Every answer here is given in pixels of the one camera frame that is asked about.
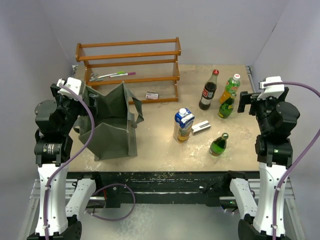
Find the cola glass bottle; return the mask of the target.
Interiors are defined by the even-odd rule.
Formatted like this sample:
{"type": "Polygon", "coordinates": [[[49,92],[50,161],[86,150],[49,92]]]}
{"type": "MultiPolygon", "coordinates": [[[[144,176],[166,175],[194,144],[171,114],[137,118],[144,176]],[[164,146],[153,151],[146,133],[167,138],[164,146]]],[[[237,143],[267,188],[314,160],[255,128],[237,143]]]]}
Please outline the cola glass bottle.
{"type": "Polygon", "coordinates": [[[215,96],[217,85],[218,85],[218,75],[219,70],[214,69],[212,72],[211,77],[205,83],[204,88],[202,90],[201,99],[198,103],[198,106],[201,110],[208,110],[211,106],[212,99],[215,96]]]}

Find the green canvas bag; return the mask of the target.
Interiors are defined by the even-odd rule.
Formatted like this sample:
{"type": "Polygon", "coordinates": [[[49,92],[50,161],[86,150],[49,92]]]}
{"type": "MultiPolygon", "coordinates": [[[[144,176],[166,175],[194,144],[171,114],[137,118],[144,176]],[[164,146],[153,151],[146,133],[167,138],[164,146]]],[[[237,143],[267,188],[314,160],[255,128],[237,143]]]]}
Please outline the green canvas bag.
{"type": "Polygon", "coordinates": [[[108,94],[98,92],[94,134],[87,148],[98,160],[136,157],[136,128],[144,121],[142,102],[124,83],[108,94]]]}

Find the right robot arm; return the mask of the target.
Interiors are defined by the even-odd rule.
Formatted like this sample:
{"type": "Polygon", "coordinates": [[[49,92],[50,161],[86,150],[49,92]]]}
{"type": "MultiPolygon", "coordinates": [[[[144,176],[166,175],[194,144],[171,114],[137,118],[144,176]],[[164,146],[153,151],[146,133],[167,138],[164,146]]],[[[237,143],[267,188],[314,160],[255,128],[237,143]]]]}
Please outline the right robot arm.
{"type": "Polygon", "coordinates": [[[245,178],[233,177],[222,183],[222,190],[234,196],[240,213],[238,237],[241,240],[286,240],[284,224],[286,172],[293,163],[289,136],[296,127],[300,112],[285,101],[288,88],[279,96],[259,99],[259,93],[240,93],[238,113],[250,105],[260,134],[255,152],[259,165],[259,197],[255,200],[245,178]]]}

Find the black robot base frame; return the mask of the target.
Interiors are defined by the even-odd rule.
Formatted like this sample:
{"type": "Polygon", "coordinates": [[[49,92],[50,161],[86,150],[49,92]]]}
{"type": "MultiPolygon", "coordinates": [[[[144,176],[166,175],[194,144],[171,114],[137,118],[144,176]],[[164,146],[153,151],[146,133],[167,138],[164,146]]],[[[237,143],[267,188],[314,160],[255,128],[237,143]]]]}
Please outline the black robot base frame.
{"type": "Polygon", "coordinates": [[[233,177],[258,180],[257,171],[105,171],[69,172],[67,179],[91,178],[96,188],[104,186],[104,193],[94,200],[104,202],[106,208],[121,204],[185,204],[234,206],[235,198],[229,189],[233,177]]]}

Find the blue juice carton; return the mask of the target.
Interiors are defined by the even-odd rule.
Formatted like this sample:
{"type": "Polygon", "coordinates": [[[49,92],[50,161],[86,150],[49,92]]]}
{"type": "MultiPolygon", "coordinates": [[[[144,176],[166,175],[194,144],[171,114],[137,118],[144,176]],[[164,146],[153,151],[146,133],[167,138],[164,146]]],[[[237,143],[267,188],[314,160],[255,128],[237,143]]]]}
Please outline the blue juice carton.
{"type": "Polygon", "coordinates": [[[179,142],[189,139],[195,116],[188,108],[180,108],[174,116],[173,138],[179,142]]]}

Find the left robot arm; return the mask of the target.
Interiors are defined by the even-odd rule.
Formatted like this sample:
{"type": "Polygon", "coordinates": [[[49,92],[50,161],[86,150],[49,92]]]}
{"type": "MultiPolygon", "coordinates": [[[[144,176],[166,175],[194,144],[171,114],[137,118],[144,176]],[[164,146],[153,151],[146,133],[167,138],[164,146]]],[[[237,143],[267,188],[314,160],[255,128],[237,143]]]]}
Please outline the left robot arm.
{"type": "Polygon", "coordinates": [[[28,239],[79,240],[86,206],[91,196],[101,194],[103,184],[93,177],[78,179],[71,199],[66,201],[67,173],[74,160],[69,133],[79,116],[88,115],[92,123],[94,118],[83,101],[81,80],[59,79],[50,89],[54,99],[39,103],[34,110],[40,203],[35,232],[28,239]]]}

